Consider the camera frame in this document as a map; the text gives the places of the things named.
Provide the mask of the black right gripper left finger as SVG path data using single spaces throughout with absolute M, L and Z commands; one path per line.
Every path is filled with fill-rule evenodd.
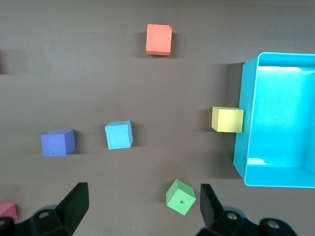
M 0 218 L 2 236 L 71 236 L 89 209 L 88 183 L 80 182 L 55 207 L 36 212 L 15 223 L 12 217 Z

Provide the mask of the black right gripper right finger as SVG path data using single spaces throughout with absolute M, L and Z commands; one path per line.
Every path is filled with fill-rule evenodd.
M 200 211 L 205 228 L 199 236 L 295 236 L 284 221 L 263 218 L 257 225 L 234 210 L 225 210 L 210 184 L 200 186 Z

